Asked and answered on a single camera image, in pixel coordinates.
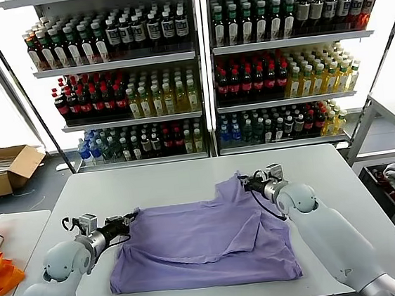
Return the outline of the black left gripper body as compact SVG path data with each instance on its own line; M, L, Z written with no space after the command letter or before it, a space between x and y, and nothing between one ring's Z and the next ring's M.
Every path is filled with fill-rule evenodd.
M125 236L129 234L129 218L123 216L115 216L107 218L104 222L105 226L103 227L106 231L106 235L110 237L115 236Z

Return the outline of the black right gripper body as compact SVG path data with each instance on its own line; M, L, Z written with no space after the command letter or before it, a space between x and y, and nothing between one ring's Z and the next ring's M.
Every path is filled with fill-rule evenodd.
M263 193L265 189L265 182L262 181L260 178L253 178L253 179L248 179L245 182L245 189L246 191L250 192L258 192L258 193Z

